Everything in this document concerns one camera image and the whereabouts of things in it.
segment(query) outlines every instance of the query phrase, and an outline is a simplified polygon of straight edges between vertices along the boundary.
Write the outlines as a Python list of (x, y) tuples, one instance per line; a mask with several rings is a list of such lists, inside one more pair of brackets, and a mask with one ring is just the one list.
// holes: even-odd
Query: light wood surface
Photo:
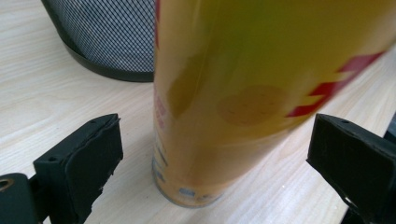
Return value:
[[(152, 84), (98, 76), (66, 52), (39, 1), (0, 4), (0, 175), (32, 176), (33, 160), (90, 119), (118, 113), (124, 159), (86, 223), (339, 223), (347, 206), (306, 162), (313, 119), (216, 203), (169, 203), (150, 174)], [(396, 48), (319, 111), (383, 135), (396, 110)]]

